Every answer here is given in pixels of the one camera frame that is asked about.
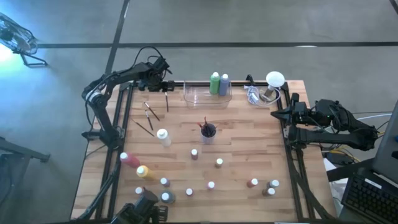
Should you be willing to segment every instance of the gray floor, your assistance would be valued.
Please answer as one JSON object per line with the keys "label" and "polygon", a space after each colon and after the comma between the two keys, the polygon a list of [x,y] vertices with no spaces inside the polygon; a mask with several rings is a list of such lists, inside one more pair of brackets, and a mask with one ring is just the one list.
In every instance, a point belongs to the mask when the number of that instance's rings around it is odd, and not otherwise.
{"label": "gray floor", "polygon": [[[40,43],[111,43],[123,0],[0,1],[1,12]],[[121,42],[397,41],[398,15],[388,0],[135,0]],[[173,80],[202,80],[218,71],[232,79],[264,79],[278,70],[305,81],[311,102],[340,100],[352,112],[391,111],[397,100],[398,47],[160,49]],[[10,223],[68,220],[88,129],[82,89],[103,74],[110,49],[40,49],[47,68],[27,68],[0,47],[0,136],[41,152],[32,161]],[[114,70],[136,49],[119,49]],[[380,125],[388,117],[365,120]],[[352,151],[360,159],[366,153]]]}

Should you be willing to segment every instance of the blue bottle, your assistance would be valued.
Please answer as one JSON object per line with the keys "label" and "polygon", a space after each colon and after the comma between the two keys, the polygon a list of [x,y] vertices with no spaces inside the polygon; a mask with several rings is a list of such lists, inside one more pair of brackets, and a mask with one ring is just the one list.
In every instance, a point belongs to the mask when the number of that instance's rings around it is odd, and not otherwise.
{"label": "blue bottle", "polygon": [[229,88],[229,78],[227,74],[224,74],[220,80],[220,88],[218,90],[218,94],[220,96],[225,96],[228,93]]}

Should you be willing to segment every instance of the small bottle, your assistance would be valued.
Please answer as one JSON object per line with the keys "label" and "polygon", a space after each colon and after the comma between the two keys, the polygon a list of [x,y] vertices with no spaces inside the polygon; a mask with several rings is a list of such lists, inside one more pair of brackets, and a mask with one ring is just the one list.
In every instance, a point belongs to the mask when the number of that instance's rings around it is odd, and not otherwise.
{"label": "small bottle", "polygon": [[215,95],[218,94],[218,88],[220,87],[220,76],[217,72],[213,73],[210,77],[210,93]]}
{"label": "small bottle", "polygon": [[120,154],[120,161],[131,166],[132,168],[137,168],[140,166],[138,158],[133,156],[130,152],[122,152]]}
{"label": "small bottle", "polygon": [[197,160],[198,159],[198,151],[196,149],[192,149],[191,150],[191,158],[193,160]]}
{"label": "small bottle", "polygon": [[137,168],[137,175],[146,180],[154,180],[155,174],[152,170],[148,169],[146,166],[139,166]]}
{"label": "small bottle", "polygon": [[216,168],[220,168],[222,165],[223,165],[223,159],[217,159],[215,164]]}
{"label": "small bottle", "polygon": [[174,203],[175,196],[172,192],[165,191],[165,192],[162,192],[162,195],[160,196],[160,200],[163,203]]}
{"label": "small bottle", "polygon": [[164,187],[170,187],[170,181],[166,178],[161,178],[160,183],[164,186]]}
{"label": "small bottle", "polygon": [[261,192],[262,196],[273,196],[275,195],[275,189],[273,188],[268,188],[268,189],[264,189]]}
{"label": "small bottle", "polygon": [[185,194],[189,197],[193,195],[193,190],[192,189],[186,189]]}
{"label": "small bottle", "polygon": [[160,129],[157,131],[157,138],[160,140],[162,143],[163,147],[169,147],[172,144],[172,140],[170,139],[170,136],[166,129]]}
{"label": "small bottle", "polygon": [[218,94],[220,96],[225,96],[228,93],[229,88],[229,78],[227,74],[224,74],[220,80],[220,89],[218,90]]}
{"label": "small bottle", "polygon": [[253,178],[253,179],[249,180],[246,185],[249,188],[252,188],[252,187],[256,186],[257,184],[259,184],[259,181],[256,178]]}
{"label": "small bottle", "polygon": [[272,181],[267,183],[267,186],[269,188],[276,188],[276,187],[279,186],[279,181],[278,180],[272,180]]}
{"label": "small bottle", "polygon": [[137,187],[136,188],[136,194],[140,195],[144,192],[144,189],[142,187]]}
{"label": "small bottle", "polygon": [[210,181],[207,183],[207,189],[208,190],[213,190],[216,187],[216,184],[213,181]]}

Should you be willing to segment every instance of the wooden table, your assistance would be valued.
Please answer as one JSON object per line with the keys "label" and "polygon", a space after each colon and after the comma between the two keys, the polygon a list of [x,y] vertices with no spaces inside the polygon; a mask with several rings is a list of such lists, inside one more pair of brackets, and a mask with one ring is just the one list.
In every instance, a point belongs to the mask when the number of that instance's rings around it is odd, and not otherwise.
{"label": "wooden table", "polygon": [[[289,81],[289,88],[290,94],[299,93],[300,101],[309,105],[303,81]],[[129,122],[124,150],[132,152],[141,164],[152,169],[157,180],[143,180],[136,175],[135,169],[122,166],[115,212],[125,203],[134,203],[139,198],[134,192],[136,187],[145,186],[160,195],[165,188],[159,179],[166,177],[171,181],[169,189],[177,198],[174,204],[169,205],[169,222],[296,221],[280,123],[270,115],[271,111],[277,110],[276,104],[268,108],[250,105],[246,91],[241,87],[233,87],[233,99],[224,110],[188,109],[182,88],[176,88],[168,96],[170,110],[167,113],[164,94],[134,90],[130,118],[150,129],[144,114],[146,107],[143,102],[147,101],[160,118],[157,121],[153,115],[150,116],[155,129],[153,133],[160,128],[167,129],[172,145],[163,148],[157,138]],[[115,88],[107,108],[110,118],[113,117],[117,97]],[[204,116],[208,122],[218,126],[213,145],[203,145],[200,140],[197,122],[203,121]],[[91,142],[87,153],[101,145],[99,141]],[[191,149],[198,149],[197,161],[191,160]],[[102,149],[92,154],[84,163],[72,218],[84,212],[100,189],[105,151]],[[217,158],[224,160],[220,169],[214,167]],[[329,213],[335,215],[319,148],[305,149],[304,160],[312,192]],[[246,182],[251,178],[257,178],[259,185],[249,189]],[[263,197],[261,190],[272,179],[279,180],[280,187],[276,188],[275,196]],[[213,191],[206,189],[211,180],[216,184]],[[188,187],[194,190],[193,197],[185,195]],[[302,192],[300,198],[306,211]],[[108,202],[109,197],[105,200],[104,216]]]}

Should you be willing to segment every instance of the red bottle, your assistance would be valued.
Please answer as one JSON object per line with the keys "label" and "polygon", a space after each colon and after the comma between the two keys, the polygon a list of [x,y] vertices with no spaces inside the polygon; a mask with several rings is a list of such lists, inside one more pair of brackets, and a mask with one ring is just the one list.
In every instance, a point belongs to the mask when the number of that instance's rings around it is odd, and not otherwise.
{"label": "red bottle", "polygon": [[137,168],[140,166],[138,158],[133,156],[130,152],[122,152],[122,154],[120,154],[120,161],[131,166],[132,168]]}

